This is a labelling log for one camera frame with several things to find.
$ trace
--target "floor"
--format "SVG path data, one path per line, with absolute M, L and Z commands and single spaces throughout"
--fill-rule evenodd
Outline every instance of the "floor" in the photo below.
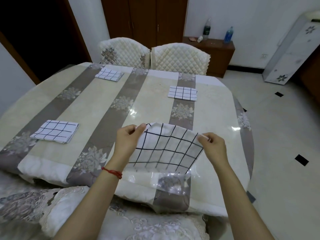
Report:
M 237 71 L 220 80 L 251 124 L 255 159 L 247 194 L 254 207 L 276 240 L 319 239 L 320 105 L 290 81 L 266 83 L 261 74 Z M 233 239 L 230 226 L 211 239 Z

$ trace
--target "cushioned chair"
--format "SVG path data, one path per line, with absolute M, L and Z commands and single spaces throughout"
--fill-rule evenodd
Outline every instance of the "cushioned chair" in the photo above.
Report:
M 210 55 L 189 44 L 172 43 L 151 50 L 151 69 L 206 75 Z
M 146 68 L 150 67 L 150 49 L 129 38 L 114 38 L 98 44 L 102 64 Z

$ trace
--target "white wall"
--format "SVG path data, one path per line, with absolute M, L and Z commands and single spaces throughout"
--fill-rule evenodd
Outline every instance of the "white wall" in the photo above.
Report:
M 110 39 L 101 0 L 69 0 L 69 3 L 90 57 L 99 63 L 98 43 Z
M 211 17 L 209 38 L 223 39 L 234 27 L 230 64 L 265 68 L 298 16 L 317 9 L 320 0 L 189 0 L 185 36 L 200 36 Z
M 0 43 L 0 117 L 35 86 L 34 82 Z

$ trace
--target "left hand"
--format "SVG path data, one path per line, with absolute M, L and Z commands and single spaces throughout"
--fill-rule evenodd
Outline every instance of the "left hand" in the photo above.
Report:
M 129 162 L 129 158 L 137 147 L 138 139 L 146 129 L 146 124 L 142 123 L 135 130 L 136 125 L 128 125 L 118 129 L 117 138 L 114 145 L 113 156 L 117 160 L 121 160 L 125 165 Z

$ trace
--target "white napkin with black grid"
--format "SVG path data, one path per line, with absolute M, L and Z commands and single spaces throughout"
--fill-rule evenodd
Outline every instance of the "white napkin with black grid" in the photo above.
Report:
M 197 101 L 197 89 L 188 87 L 170 86 L 168 97 L 175 99 L 183 99 Z
M 95 77 L 117 82 L 123 74 L 123 72 L 118 72 L 109 68 L 102 68 Z
M 79 124 L 68 121 L 47 120 L 30 137 L 59 143 L 69 143 L 78 129 Z
M 126 169 L 185 174 L 203 150 L 197 135 L 176 125 L 147 124 Z

